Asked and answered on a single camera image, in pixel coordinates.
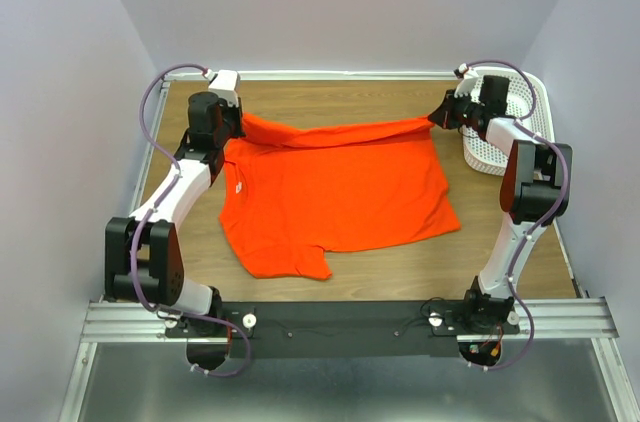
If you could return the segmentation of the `orange t-shirt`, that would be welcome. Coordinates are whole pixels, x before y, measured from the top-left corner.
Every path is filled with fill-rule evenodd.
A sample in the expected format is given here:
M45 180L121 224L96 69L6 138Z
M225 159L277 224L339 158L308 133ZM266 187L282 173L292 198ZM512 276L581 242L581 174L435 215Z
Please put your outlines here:
M327 280L328 252L358 252L460 229L426 117L297 129L247 114L225 148L219 216L255 278Z

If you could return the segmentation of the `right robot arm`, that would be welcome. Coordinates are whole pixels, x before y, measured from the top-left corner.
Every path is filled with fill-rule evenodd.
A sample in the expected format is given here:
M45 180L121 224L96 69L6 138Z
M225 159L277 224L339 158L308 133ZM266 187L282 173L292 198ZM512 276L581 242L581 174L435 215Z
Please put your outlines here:
M464 89L469 79L448 90L429 116L447 130L469 128L507 157L500 187L501 229L491 256L461 300L437 300L429 309L436 334L482 334L496 326L515 326L517 284L536 242L568 206L572 148L556 145L508 116L510 81L482 78L477 100Z

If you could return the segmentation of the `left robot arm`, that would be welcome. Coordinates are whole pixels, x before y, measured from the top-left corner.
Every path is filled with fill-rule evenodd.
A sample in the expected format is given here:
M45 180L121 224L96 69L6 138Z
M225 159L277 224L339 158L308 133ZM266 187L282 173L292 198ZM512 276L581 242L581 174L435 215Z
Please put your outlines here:
M211 86L189 97L187 118L163 182L129 216L114 217L106 225L105 295L187 317L201 337L214 335L220 325L240 335L242 330L224 319L219 291L185 275L178 235L222 171L225 145L244 136L241 99L234 89Z

